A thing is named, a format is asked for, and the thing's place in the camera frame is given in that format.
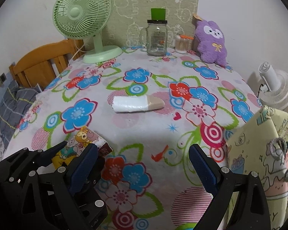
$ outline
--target floral tablecloth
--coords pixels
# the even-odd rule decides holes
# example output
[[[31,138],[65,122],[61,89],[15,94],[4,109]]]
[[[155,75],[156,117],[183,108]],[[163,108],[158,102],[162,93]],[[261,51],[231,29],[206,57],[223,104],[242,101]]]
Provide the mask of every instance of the floral tablecloth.
[[[114,149],[95,186],[108,205],[101,229],[193,229],[211,201],[188,157],[198,143],[221,166],[225,140],[260,103],[231,66],[205,64],[190,51],[148,56],[123,49],[97,64],[73,62],[37,96],[5,157],[23,147],[47,149],[82,126]],[[149,94],[160,110],[116,114],[113,96]]]

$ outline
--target white fan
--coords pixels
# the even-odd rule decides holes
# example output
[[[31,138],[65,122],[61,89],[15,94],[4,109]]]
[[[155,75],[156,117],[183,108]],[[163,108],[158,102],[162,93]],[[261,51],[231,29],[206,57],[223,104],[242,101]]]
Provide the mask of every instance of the white fan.
[[[274,70],[268,62],[262,63],[258,70],[266,84],[259,92],[260,102],[263,105],[284,110],[288,106],[288,73]]]

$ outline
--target jar handle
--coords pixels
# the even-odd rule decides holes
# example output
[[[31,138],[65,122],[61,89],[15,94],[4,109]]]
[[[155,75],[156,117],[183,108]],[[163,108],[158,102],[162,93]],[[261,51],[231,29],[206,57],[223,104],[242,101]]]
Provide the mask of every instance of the jar handle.
[[[146,28],[142,28],[140,30],[140,43],[144,48],[147,48],[147,43],[143,43],[143,33],[146,31]]]

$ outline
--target green lid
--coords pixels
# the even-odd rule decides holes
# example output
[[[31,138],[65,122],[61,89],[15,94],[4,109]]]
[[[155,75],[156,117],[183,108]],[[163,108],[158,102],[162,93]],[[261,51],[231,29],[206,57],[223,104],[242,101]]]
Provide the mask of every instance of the green lid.
[[[151,19],[157,21],[165,20],[165,8],[151,8]]]

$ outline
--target patterned wallpaper panel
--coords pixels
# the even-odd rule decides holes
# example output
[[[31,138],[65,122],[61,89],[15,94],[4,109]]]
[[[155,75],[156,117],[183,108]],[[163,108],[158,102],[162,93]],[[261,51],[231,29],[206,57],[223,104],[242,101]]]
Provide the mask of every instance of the patterned wallpaper panel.
[[[151,8],[166,8],[168,47],[173,47],[175,35],[193,36],[193,13],[198,0],[113,0],[112,15],[102,30],[104,45],[140,46],[139,33],[151,19]]]

